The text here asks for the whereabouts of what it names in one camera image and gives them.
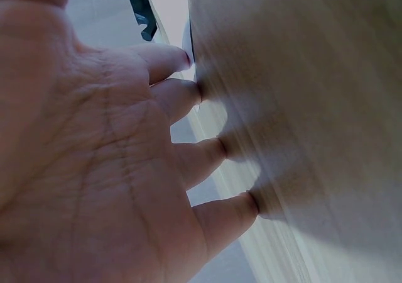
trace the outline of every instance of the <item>fingertip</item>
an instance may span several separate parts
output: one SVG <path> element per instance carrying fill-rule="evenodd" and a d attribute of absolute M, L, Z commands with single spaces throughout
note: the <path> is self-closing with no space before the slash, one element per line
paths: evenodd
<path fill-rule="evenodd" d="M 241 193 L 239 195 L 239 197 L 242 197 L 246 200 L 246 204 L 249 206 L 249 210 L 250 210 L 251 214 L 253 214 L 253 215 L 255 215 L 255 217 L 257 217 L 259 214 L 258 203 L 255 200 L 254 196 L 250 193 L 250 191 Z"/>

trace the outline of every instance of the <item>fingernail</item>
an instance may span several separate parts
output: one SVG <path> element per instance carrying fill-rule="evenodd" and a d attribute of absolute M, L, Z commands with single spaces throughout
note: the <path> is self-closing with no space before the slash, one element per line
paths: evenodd
<path fill-rule="evenodd" d="M 251 194 L 250 191 L 243 192 L 243 193 L 241 193 L 239 196 L 247 197 L 248 202 L 249 202 L 249 204 L 250 204 L 250 207 L 251 207 L 253 210 L 255 210 L 258 214 L 260 213 L 257 200 L 256 200 L 255 197 Z"/>

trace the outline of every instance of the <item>light beige panel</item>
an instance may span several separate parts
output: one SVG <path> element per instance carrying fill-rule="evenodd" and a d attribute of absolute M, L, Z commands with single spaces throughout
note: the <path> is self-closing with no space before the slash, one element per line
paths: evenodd
<path fill-rule="evenodd" d="M 401 282 L 402 0 L 189 0 L 198 137 L 260 282 Z"/>

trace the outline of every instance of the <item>wooden surface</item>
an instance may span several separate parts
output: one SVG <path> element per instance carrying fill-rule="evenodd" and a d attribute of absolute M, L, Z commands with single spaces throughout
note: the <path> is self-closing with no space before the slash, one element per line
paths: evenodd
<path fill-rule="evenodd" d="M 258 282 L 402 281 L 402 0 L 189 0 L 191 120 Z"/>

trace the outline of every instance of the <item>skin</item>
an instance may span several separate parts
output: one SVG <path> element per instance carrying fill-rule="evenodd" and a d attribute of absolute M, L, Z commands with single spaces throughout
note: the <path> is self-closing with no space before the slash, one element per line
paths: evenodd
<path fill-rule="evenodd" d="M 242 235 L 247 193 L 191 207 L 225 159 L 172 144 L 201 102 L 182 50 L 80 43 L 67 0 L 0 0 L 2 282 L 186 282 Z"/>

